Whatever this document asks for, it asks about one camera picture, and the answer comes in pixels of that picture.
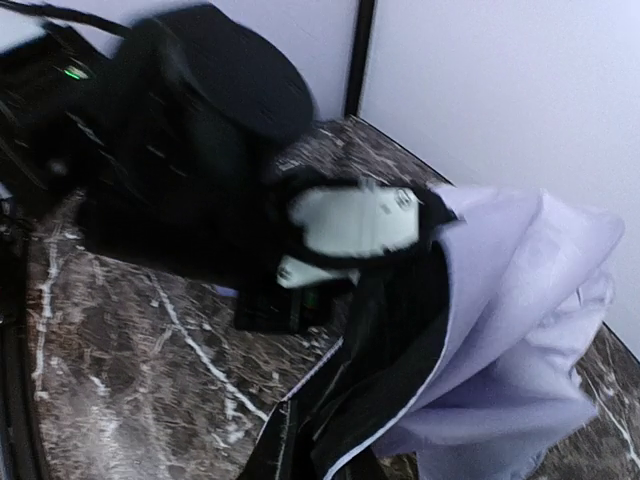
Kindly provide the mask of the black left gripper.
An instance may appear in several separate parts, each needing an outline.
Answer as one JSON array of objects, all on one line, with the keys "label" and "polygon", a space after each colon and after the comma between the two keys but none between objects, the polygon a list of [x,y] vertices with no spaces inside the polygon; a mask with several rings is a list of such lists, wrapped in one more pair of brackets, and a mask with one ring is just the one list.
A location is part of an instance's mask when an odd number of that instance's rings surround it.
[{"label": "black left gripper", "polygon": [[271,285],[239,294],[233,325],[237,330],[260,334],[305,334],[331,321],[333,304],[332,295],[320,287]]}]

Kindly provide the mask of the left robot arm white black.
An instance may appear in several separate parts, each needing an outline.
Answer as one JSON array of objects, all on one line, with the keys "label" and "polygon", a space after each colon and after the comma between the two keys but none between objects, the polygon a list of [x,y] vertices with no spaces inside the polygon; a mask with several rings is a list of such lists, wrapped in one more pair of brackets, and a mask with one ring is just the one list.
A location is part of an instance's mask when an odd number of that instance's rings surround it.
[{"label": "left robot arm white black", "polygon": [[14,245],[73,191],[87,247],[240,299],[236,328],[298,334],[326,324],[321,287],[285,289],[275,157],[311,128],[293,63],[209,3],[123,26],[5,1],[36,34],[1,51],[1,238]]}]

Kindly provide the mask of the lavender folding umbrella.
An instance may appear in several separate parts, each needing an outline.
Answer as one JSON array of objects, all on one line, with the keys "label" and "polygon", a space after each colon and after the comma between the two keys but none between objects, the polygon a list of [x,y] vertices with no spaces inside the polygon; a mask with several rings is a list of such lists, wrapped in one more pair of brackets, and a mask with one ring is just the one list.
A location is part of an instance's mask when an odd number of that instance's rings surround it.
[{"label": "lavender folding umbrella", "polygon": [[611,303],[623,221],[544,191],[410,188],[421,237],[366,268],[346,328],[272,410],[245,479],[524,479],[596,406],[575,366]]}]

